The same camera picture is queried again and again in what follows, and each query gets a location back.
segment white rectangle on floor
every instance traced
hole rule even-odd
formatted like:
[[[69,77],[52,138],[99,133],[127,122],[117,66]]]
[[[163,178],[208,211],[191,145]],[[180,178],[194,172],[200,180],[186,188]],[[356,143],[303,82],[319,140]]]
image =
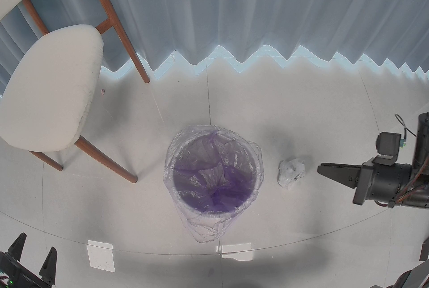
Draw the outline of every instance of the white rectangle on floor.
[[[111,271],[112,273],[115,272],[113,244],[88,240],[86,248],[88,251],[89,265],[91,265],[91,267]]]

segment trash can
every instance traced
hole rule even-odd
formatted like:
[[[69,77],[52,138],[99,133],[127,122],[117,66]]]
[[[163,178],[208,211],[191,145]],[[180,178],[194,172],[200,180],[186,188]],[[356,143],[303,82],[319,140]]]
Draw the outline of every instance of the trash can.
[[[187,127],[167,151],[164,184],[197,242],[224,234],[256,199],[262,181],[258,145],[221,127]]]

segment blue-gray curtain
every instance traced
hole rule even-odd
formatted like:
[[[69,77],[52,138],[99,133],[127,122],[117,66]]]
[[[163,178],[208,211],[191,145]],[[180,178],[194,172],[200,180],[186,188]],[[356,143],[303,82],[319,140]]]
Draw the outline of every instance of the blue-gray curtain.
[[[94,26],[105,14],[98,0],[32,0],[49,30]],[[177,50],[192,64],[219,44],[239,61],[263,44],[285,58],[303,45],[324,60],[339,52],[351,62],[365,53],[376,63],[429,70],[428,0],[112,0],[136,48],[156,69]],[[36,41],[34,25],[16,7],[1,21],[0,93]],[[128,59],[113,29],[103,35],[104,65]]]

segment floor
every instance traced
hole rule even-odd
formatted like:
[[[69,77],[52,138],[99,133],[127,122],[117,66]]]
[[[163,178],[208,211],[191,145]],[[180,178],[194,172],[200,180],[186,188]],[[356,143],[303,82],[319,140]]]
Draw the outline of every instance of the floor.
[[[148,85],[133,69],[119,79],[103,71],[82,133],[136,173],[136,184],[75,147],[49,154],[64,164],[58,172],[0,140],[1,251],[25,232],[21,262],[38,273],[54,246],[60,288],[384,287],[418,264],[427,211],[353,205],[354,191],[316,168],[374,156],[379,131],[401,131],[394,113],[415,130],[429,109],[426,76],[364,58],[318,65],[295,56],[282,68],[261,55],[239,73],[218,57],[199,75],[183,59],[171,61]],[[163,183],[171,140],[194,124],[256,142],[265,172],[250,208],[206,244],[181,224]],[[401,163],[411,161],[411,138]],[[278,164],[295,157],[307,175],[289,191],[277,184]]]

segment curtain fold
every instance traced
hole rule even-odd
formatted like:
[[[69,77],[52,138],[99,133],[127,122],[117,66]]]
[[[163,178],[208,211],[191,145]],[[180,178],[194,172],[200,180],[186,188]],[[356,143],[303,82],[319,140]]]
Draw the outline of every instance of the curtain fold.
[[[335,52],[352,63],[362,54],[381,65],[389,58],[412,71],[429,70],[428,0],[111,0],[136,51],[154,70],[177,50],[191,64],[217,45],[245,61],[261,45],[283,57],[302,45],[324,60]],[[98,25],[98,0],[32,0],[49,30]],[[1,20],[0,93],[19,60],[40,34],[16,7]],[[103,35],[103,65],[111,71],[128,59],[113,29]]]

